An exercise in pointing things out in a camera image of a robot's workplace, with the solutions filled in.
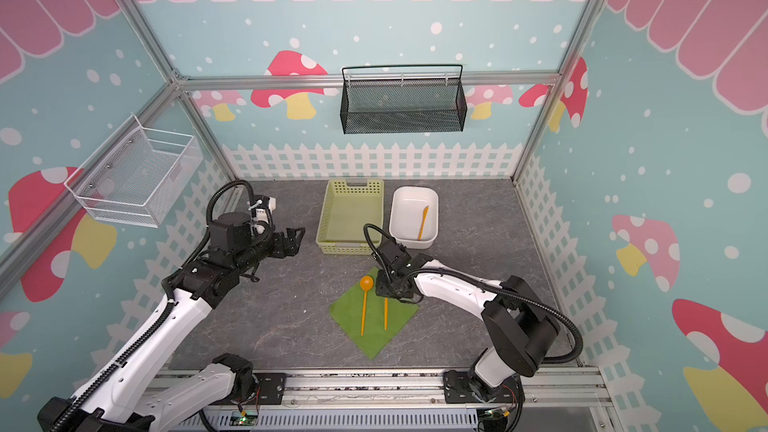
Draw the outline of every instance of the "green plastic basket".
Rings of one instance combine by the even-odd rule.
[[[362,234],[362,226],[384,223],[384,181],[338,178],[328,181],[322,201],[320,226],[315,242],[323,254],[366,255],[371,249]],[[381,235],[370,231],[373,245],[381,244]]]

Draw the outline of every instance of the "black mesh basket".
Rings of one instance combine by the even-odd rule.
[[[342,75],[345,134],[464,130],[460,65],[344,67]]]

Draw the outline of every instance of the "green napkin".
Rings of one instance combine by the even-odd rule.
[[[377,268],[372,268],[368,275],[375,281]],[[362,296],[364,291],[358,279],[350,290],[331,304],[331,317],[350,336],[362,352],[373,359],[389,341],[402,329],[418,310],[414,304],[403,304],[397,299],[389,299],[387,330],[384,330],[384,297],[376,295],[376,286],[368,291],[366,306],[365,335],[360,335],[362,320]]]

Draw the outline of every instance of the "white plastic tub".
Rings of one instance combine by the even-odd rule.
[[[424,207],[429,207],[424,221],[422,240],[418,230],[422,226]],[[400,187],[392,197],[389,215],[389,234],[408,248],[429,248],[437,238],[437,192],[427,187]]]

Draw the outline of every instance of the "white wire basket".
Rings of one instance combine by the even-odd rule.
[[[118,143],[94,159],[120,131]],[[159,227],[203,161],[197,138],[142,127],[136,116],[112,137],[64,185],[96,220]]]

